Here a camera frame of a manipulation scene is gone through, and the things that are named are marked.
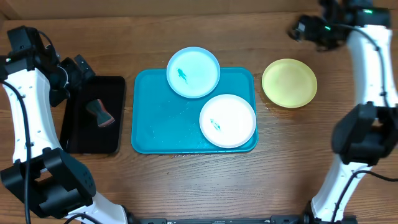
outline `smartphone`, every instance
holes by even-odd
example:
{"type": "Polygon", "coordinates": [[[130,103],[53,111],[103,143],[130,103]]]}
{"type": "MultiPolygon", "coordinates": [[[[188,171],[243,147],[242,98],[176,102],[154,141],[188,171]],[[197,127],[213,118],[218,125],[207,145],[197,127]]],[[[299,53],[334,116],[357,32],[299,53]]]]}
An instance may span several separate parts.
{"type": "Polygon", "coordinates": [[[126,82],[123,77],[93,77],[83,88],[71,93],[63,117],[60,144],[67,153],[115,154],[120,148],[126,82]],[[87,104],[101,100],[114,122],[99,127],[87,104]]]}

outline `wood grain surface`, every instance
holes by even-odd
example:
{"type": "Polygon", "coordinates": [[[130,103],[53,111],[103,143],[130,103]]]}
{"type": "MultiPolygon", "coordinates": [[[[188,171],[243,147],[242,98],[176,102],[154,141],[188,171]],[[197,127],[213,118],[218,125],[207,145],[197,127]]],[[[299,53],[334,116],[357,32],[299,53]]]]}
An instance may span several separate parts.
{"type": "MultiPolygon", "coordinates": [[[[394,0],[374,0],[374,5],[398,9],[394,0]]],[[[0,6],[10,19],[301,12],[320,8],[317,0],[0,0],[0,6]]]]}
{"type": "MultiPolygon", "coordinates": [[[[0,54],[10,51],[6,31],[20,25],[44,31],[62,57],[82,54],[98,75],[127,81],[121,150],[115,156],[76,155],[93,174],[96,187],[139,218],[239,218],[299,214],[320,189],[333,157],[331,131],[352,107],[354,83],[346,47],[317,53],[312,43],[298,44],[285,31],[301,13],[220,16],[116,17],[46,21],[6,21],[0,54]],[[246,154],[147,156],[130,144],[136,75],[165,68],[170,57],[188,46],[212,51],[222,67],[245,67],[254,76],[259,142],[246,154]],[[306,63],[316,74],[318,92],[299,109],[276,106],[265,96],[261,77],[281,58],[306,63]]],[[[393,21],[398,11],[393,11],[393,21]]],[[[392,41],[398,71],[398,35],[392,41]]],[[[9,102],[0,90],[0,169],[12,164],[14,133],[9,102]]],[[[57,134],[65,102],[52,108],[57,134]]],[[[374,171],[398,177],[398,152],[374,171]]],[[[346,214],[360,223],[397,223],[397,185],[366,176],[346,214]]],[[[0,187],[0,223],[24,223],[24,209],[0,187]]],[[[33,223],[63,223],[51,218],[33,223]]]]}
{"type": "Polygon", "coordinates": [[[6,17],[4,16],[4,14],[0,11],[0,30],[2,27],[3,22],[7,20],[6,17]]]}

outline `light blue plate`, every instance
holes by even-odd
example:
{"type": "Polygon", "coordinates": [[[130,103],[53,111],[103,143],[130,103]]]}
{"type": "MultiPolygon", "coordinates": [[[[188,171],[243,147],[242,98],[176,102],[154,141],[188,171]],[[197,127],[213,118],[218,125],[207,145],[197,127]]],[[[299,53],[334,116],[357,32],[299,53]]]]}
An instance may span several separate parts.
{"type": "Polygon", "coordinates": [[[199,126],[205,103],[221,94],[245,99],[256,112],[254,80],[245,68],[221,68],[217,87],[208,95],[189,99],[171,89],[166,69],[144,70],[136,77],[132,112],[131,145],[142,154],[209,154],[249,152],[257,145],[256,128],[240,147],[224,149],[210,143],[199,126]]]}
{"type": "Polygon", "coordinates": [[[201,98],[211,93],[220,80],[217,58],[200,47],[187,47],[173,55],[167,64],[167,81],[179,95],[201,98]]]}

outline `wooden table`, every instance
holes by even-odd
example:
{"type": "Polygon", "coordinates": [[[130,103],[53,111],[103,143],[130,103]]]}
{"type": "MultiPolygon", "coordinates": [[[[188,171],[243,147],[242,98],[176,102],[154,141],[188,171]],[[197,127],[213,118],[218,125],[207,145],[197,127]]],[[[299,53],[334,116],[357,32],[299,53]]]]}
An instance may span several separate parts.
{"type": "MultiPolygon", "coordinates": [[[[398,21],[398,11],[393,11],[398,21]]],[[[98,75],[127,81],[121,150],[115,156],[76,155],[93,174],[99,192],[127,206],[139,218],[268,217],[299,214],[320,189],[333,157],[331,131],[352,107],[353,71],[344,47],[320,54],[312,43],[298,44],[285,31],[297,13],[221,16],[117,17],[49,21],[6,21],[0,53],[10,50],[6,31],[20,25],[44,31],[62,57],[82,54],[98,75]],[[147,68],[165,68],[170,57],[188,46],[212,51],[222,67],[245,67],[254,76],[259,143],[250,153],[210,156],[141,155],[130,144],[134,79],[147,68]],[[315,72],[318,92],[302,108],[288,110],[270,102],[261,87],[265,68],[295,58],[315,72]]],[[[398,71],[398,35],[392,41],[398,71]]],[[[0,169],[12,164],[13,127],[9,103],[0,94],[0,169]]],[[[65,102],[52,108],[57,134],[65,102]]],[[[398,153],[374,171],[398,176],[398,153]]],[[[346,214],[361,223],[398,219],[397,185],[367,176],[350,200],[346,214]]],[[[24,223],[24,209],[0,187],[0,222],[24,223]]],[[[39,220],[33,223],[63,223],[39,220]]]]}

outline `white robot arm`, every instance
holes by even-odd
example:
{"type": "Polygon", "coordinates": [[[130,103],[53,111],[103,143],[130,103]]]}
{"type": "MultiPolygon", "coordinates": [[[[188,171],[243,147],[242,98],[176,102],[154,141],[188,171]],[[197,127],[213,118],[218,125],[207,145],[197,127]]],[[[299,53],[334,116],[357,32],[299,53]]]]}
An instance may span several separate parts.
{"type": "MultiPolygon", "coordinates": [[[[70,92],[92,77],[94,72],[82,56],[59,62],[53,46],[44,48],[39,31],[18,27],[8,32],[13,52],[1,62],[0,79],[9,97],[15,132],[14,165],[1,171],[1,180],[17,198],[24,202],[27,147],[24,115],[17,94],[23,99],[31,142],[29,207],[39,217],[70,218],[85,214],[104,223],[132,224],[137,220],[121,206],[107,200],[95,189],[89,170],[65,153],[58,141],[50,105],[56,106],[70,92]],[[49,171],[52,176],[35,179],[49,171]]],[[[96,224],[76,217],[86,224],[96,224]]]]}
{"type": "MultiPolygon", "coordinates": [[[[387,101],[389,105],[398,104],[390,57],[392,31],[384,26],[366,26],[359,27],[359,29],[367,33],[380,46],[384,58],[386,74],[384,86],[388,92],[387,101]]],[[[373,102],[375,106],[387,106],[383,96],[380,95],[383,86],[381,61],[373,44],[359,32],[352,31],[348,37],[347,46],[351,52],[354,65],[355,104],[365,105],[367,102],[373,102]]],[[[344,164],[340,155],[335,155],[325,182],[319,193],[312,199],[311,206],[314,216],[323,221],[331,222],[336,202],[349,178],[359,170],[371,169],[372,167],[368,163],[350,162],[344,164]]],[[[362,177],[364,177],[364,174],[359,174],[350,184],[337,211],[335,222],[343,219],[345,206],[362,177]]]]}
{"type": "Polygon", "coordinates": [[[302,16],[289,35],[313,41],[321,51],[333,50],[340,42],[347,44],[354,65],[357,106],[333,132],[336,154],[325,182],[307,208],[309,223],[342,221],[345,206],[365,175],[355,173],[370,171],[380,158],[389,155],[398,138],[389,11],[373,7],[370,1],[343,1],[340,6],[326,0],[322,6],[323,18],[302,16]],[[379,127],[373,126],[377,120],[379,127]]]}

